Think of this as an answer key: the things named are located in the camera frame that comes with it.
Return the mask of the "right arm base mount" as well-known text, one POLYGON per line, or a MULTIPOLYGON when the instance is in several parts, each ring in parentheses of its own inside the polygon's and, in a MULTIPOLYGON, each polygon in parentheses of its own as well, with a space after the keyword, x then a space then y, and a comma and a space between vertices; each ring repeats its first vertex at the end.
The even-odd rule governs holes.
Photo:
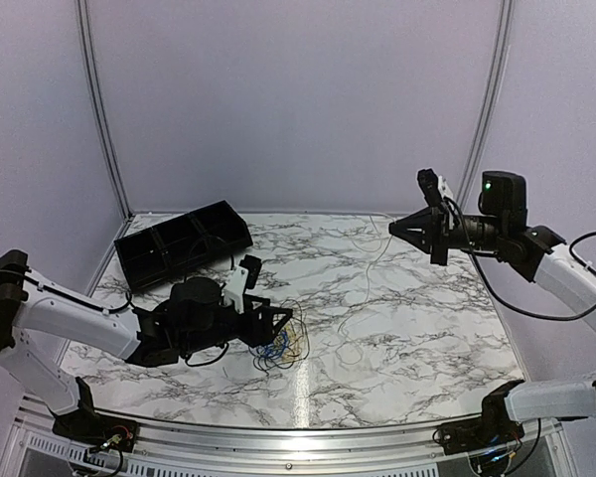
POLYGON ((521 440, 524 430, 512 422, 501 428, 486 427, 478 418, 440 424, 432 440, 443 448, 445 455, 473 452, 521 440))

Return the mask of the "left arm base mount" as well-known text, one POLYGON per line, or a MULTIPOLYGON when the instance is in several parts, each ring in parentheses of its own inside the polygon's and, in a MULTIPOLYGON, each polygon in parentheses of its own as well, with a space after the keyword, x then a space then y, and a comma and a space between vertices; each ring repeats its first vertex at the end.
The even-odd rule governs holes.
POLYGON ((94 450, 130 452, 136 442, 137 421, 78 408, 66 414, 53 413, 53 434, 87 444, 94 450))

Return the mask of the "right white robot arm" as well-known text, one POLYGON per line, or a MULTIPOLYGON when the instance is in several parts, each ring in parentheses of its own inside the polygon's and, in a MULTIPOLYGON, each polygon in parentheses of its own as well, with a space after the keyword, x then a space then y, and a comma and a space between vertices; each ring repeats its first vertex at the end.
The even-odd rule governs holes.
MULTIPOLYGON (((469 254, 475 265, 483 257, 505 263, 569 312, 547 315, 527 311, 490 289, 496 302, 538 321, 582 321, 596 334, 596 270, 552 229, 528 225, 523 176, 484 172, 476 215, 462 212, 444 178, 433 170, 419 170, 417 184, 426 206, 390 223, 388 231, 393 237, 427 254, 436 265, 447 264, 451 249, 469 254)), ((524 422, 540 418, 596 418, 596 372, 574 379, 510 381, 483 397, 479 416, 440 425, 438 437, 448 453, 498 445, 521 436, 524 422)))

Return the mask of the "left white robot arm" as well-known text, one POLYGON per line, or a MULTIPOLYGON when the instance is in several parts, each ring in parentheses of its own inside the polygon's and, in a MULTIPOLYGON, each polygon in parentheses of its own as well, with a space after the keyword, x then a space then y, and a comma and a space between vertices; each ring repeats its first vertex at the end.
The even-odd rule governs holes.
POLYGON ((52 282, 27 260, 18 249, 0 257, 0 367, 45 403, 56 434, 85 442, 96 442, 126 424, 98 413, 88 384, 39 350, 31 331, 150 369, 187 362, 208 348, 225 350, 234 340, 249 348, 268 345, 293 317, 291 309, 250 294, 261 268, 251 255, 226 283, 186 278, 151 310, 132 303, 112 308, 52 282))

